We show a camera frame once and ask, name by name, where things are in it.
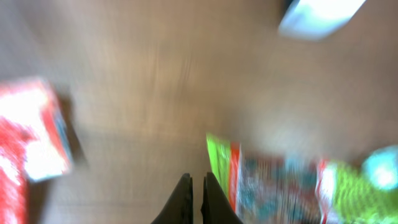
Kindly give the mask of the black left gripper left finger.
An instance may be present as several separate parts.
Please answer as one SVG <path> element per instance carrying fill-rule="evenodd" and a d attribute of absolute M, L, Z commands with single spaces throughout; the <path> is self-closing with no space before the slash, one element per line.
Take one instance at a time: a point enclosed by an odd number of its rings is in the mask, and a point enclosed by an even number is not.
<path fill-rule="evenodd" d="M 181 176 L 152 224 L 193 224 L 193 180 L 189 173 Z"/>

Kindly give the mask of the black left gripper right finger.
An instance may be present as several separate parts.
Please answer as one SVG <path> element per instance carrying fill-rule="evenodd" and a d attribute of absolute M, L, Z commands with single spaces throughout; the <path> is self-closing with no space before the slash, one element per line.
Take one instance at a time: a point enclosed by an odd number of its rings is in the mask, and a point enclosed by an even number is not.
<path fill-rule="evenodd" d="M 212 172 L 208 172 L 203 181 L 201 214 L 203 224 L 243 224 Z"/>

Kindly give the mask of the green snack bag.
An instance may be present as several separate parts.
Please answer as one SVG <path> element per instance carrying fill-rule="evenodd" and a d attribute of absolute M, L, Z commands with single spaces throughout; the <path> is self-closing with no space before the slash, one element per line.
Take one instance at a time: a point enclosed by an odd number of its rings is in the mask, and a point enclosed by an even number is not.
<path fill-rule="evenodd" d="M 212 134 L 206 144 L 211 171 L 244 223 L 397 222 L 397 188 L 378 189 L 362 165 L 255 154 Z"/>

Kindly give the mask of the red stick packet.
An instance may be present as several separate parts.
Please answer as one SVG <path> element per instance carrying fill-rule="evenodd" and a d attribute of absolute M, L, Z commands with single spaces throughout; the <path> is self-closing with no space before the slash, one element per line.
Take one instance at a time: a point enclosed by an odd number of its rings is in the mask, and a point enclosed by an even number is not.
<path fill-rule="evenodd" d="M 27 221 L 27 187 L 70 172 L 58 98 L 42 79 L 1 84 L 1 223 Z"/>

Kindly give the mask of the teal translucent packet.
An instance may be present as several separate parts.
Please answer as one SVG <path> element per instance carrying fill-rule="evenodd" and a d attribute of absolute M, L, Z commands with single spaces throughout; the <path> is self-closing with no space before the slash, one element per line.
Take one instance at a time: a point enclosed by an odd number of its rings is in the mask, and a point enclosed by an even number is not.
<path fill-rule="evenodd" d="M 378 189 L 397 188 L 397 145 L 374 151 L 363 163 L 366 178 Z"/>

